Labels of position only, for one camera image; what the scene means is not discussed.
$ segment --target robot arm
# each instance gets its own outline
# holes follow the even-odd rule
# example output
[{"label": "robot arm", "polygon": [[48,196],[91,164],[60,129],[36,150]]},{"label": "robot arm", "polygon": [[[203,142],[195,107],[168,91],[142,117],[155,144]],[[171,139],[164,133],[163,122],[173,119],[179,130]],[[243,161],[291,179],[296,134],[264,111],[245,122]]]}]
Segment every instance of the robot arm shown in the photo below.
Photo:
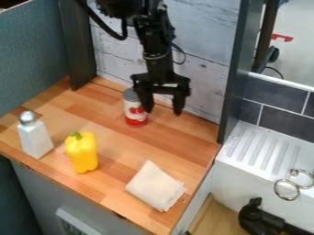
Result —
[{"label": "robot arm", "polygon": [[138,94],[146,112],[154,106],[153,94],[172,95],[174,113],[179,116],[190,96],[190,79],[174,72],[172,54],[174,27],[171,25],[167,6],[162,0],[96,0],[100,12],[121,19],[121,34],[113,31],[87,5],[85,0],[76,2],[110,36],[123,40],[128,37],[127,19],[132,21],[143,46],[147,73],[133,74],[133,89]]}]

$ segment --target tile wall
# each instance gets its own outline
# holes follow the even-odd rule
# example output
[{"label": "tile wall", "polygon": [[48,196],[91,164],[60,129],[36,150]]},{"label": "tile wall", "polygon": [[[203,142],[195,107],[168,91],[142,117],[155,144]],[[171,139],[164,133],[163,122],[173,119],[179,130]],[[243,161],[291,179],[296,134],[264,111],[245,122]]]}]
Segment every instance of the tile wall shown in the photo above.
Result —
[{"label": "tile wall", "polygon": [[240,120],[314,142],[314,93],[249,77]]}]

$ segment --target folded napkin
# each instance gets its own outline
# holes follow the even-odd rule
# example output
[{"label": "folded napkin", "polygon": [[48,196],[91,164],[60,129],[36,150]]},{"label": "folded napkin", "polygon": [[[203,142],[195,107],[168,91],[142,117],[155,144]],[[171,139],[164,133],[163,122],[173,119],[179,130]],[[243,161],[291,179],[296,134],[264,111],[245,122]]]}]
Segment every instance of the folded napkin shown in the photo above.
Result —
[{"label": "folded napkin", "polygon": [[153,162],[147,161],[127,184],[126,190],[160,211],[167,211],[186,191]]}]

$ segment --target tin can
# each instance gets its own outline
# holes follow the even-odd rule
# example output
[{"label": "tin can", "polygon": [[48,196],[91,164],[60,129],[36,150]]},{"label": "tin can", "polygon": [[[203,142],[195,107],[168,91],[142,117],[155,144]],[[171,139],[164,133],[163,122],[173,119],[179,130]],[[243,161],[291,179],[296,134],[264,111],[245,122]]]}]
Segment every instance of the tin can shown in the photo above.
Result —
[{"label": "tin can", "polygon": [[126,122],[131,127],[141,127],[147,124],[148,114],[140,104],[138,95],[129,88],[123,92],[123,105]]}]

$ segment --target yellow bell pepper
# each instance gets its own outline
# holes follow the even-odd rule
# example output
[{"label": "yellow bell pepper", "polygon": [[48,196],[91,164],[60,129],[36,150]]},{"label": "yellow bell pepper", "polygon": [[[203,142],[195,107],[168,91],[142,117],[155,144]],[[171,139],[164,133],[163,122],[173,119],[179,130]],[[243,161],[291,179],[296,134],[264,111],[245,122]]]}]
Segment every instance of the yellow bell pepper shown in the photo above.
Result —
[{"label": "yellow bell pepper", "polygon": [[93,171],[98,165],[97,144],[93,133],[70,133],[65,140],[65,152],[77,173]]}]

